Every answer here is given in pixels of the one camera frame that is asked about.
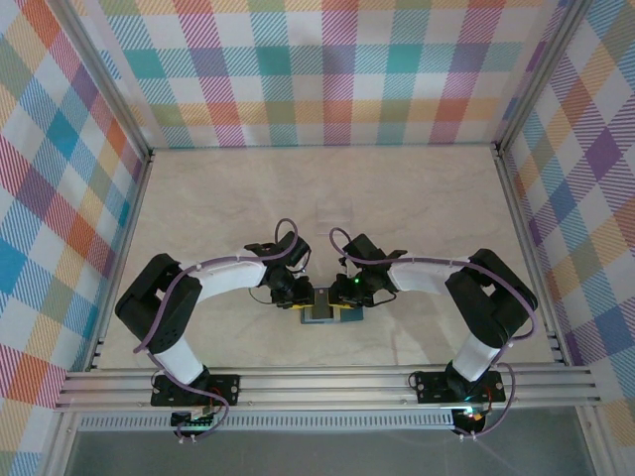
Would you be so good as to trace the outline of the aluminium side rail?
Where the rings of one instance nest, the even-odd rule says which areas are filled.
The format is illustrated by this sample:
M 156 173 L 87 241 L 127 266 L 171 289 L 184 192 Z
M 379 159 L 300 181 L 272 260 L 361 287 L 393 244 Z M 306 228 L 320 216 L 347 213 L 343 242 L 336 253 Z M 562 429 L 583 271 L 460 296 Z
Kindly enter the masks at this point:
M 103 303 L 100 305 L 99 314 L 95 320 L 90 340 L 87 344 L 86 354 L 79 367 L 81 371 L 90 372 L 93 369 L 93 364 L 98 357 L 97 348 L 103 343 L 106 337 L 109 321 L 117 302 L 123 272 L 129 256 L 130 247 L 143 205 L 144 196 L 148 187 L 155 156 L 155 151 L 151 149 L 149 151 L 149 155 L 144 158 L 143 166 L 140 170 L 138 187 L 133 195 L 134 200 L 125 222 L 120 250 L 116 255 L 112 276 L 108 280 L 107 294 Z
M 505 163 L 504 153 L 500 150 L 497 143 L 492 143 L 490 149 L 520 244 L 522 256 L 528 270 L 532 289 L 538 300 L 538 311 L 542 316 L 542 326 L 550 342 L 554 360 L 558 364 L 569 366 L 572 363 L 571 357 L 567 350 L 566 343 L 563 340 L 554 302 L 540 267 L 538 252 L 533 242 L 530 228 L 525 220 L 518 193 Z

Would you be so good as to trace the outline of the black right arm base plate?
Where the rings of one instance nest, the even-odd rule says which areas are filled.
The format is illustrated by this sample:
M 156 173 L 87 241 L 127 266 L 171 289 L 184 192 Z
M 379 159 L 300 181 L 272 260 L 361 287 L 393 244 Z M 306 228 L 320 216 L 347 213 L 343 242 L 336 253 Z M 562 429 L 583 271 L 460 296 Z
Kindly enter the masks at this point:
M 501 374 L 487 371 L 469 382 L 450 371 L 416 371 L 409 376 L 409 386 L 419 404 L 503 403 L 506 394 Z

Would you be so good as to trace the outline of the aluminium frame strut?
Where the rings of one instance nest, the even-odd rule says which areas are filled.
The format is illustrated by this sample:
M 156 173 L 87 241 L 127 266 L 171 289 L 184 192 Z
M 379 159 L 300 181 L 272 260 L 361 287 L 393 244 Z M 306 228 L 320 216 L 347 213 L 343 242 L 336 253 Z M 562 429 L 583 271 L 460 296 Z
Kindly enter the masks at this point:
M 64 476 L 80 420 L 81 413 L 55 414 L 53 426 L 47 436 L 38 476 Z
M 577 407 L 577 417 L 596 476 L 617 476 L 595 407 Z

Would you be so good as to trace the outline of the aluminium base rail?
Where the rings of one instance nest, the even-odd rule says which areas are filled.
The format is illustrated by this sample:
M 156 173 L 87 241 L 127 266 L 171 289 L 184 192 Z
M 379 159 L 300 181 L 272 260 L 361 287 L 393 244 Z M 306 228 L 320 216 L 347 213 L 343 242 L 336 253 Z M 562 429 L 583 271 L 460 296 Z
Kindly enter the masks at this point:
M 409 386 L 416 371 L 440 366 L 335 366 L 213 368 L 212 375 L 239 375 L 236 411 L 358 411 L 427 407 L 465 408 L 462 404 L 419 404 Z M 503 403 L 474 403 L 494 409 L 588 407 L 601 401 L 589 369 L 558 364 L 498 365 L 505 389 Z M 153 369 L 97 369 L 65 377 L 56 403 L 59 412 L 148 411 Z

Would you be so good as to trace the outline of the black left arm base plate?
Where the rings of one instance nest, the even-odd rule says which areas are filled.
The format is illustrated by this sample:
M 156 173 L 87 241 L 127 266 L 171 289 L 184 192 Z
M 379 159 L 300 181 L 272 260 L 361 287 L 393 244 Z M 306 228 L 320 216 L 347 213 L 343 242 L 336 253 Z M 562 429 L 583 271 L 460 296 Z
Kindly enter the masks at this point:
M 203 407 L 210 404 L 218 405 L 210 397 L 184 390 L 167 376 L 159 375 L 154 378 L 153 393 L 150 405 L 152 407 Z M 238 402 L 240 391 L 239 375 L 203 374 L 190 383 L 190 387 L 214 393 L 223 397 L 231 406 Z

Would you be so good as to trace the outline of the aluminium corner post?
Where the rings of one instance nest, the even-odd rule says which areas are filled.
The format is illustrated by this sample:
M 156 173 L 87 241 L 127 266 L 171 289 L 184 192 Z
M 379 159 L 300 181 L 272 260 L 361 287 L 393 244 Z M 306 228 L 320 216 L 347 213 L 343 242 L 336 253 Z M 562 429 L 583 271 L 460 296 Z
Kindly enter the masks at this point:
M 93 44 L 70 0 L 45 0 L 56 19 L 68 35 L 71 43 L 84 63 L 84 67 L 102 93 L 106 103 L 119 121 L 122 130 L 143 159 L 152 161 L 153 148 L 144 138 L 141 128 L 124 101 L 114 79 L 109 73 L 101 54 Z
M 505 153 L 510 150 L 512 143 L 521 132 L 531 109 L 551 78 L 592 2 L 593 0 L 567 0 L 561 8 L 562 15 L 559 21 L 553 28 L 547 27 L 551 34 L 537 58 L 535 59 L 536 55 L 532 55 L 530 59 L 530 63 L 535 67 L 531 71 L 527 85 L 512 97 L 514 107 L 508 118 L 499 126 L 500 131 L 494 136 L 491 149 L 497 158 L 504 158 Z

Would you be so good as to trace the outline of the small circuit board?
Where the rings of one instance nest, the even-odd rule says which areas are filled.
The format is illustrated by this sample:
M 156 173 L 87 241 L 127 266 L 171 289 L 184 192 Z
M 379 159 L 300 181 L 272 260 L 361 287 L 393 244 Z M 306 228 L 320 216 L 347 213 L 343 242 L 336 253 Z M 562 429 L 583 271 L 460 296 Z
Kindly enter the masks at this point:
M 466 408 L 457 410 L 454 415 L 454 424 L 465 431 L 482 431 L 489 414 L 487 409 Z
M 215 413 L 173 412 L 170 416 L 170 426 L 173 428 L 180 426 L 182 431 L 202 432 L 210 429 L 215 423 Z

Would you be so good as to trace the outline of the blue card holder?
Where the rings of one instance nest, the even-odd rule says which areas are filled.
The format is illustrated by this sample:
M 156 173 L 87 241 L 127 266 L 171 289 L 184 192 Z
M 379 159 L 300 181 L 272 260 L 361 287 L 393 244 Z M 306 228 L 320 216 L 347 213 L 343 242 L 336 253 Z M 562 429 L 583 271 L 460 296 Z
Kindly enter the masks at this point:
M 300 320 L 301 324 L 332 324 L 332 323 L 350 323 L 363 320 L 363 309 L 339 309 L 335 305 L 330 305 L 333 311 L 333 320 L 328 322 L 314 322 L 311 321 L 311 310 L 301 309 Z

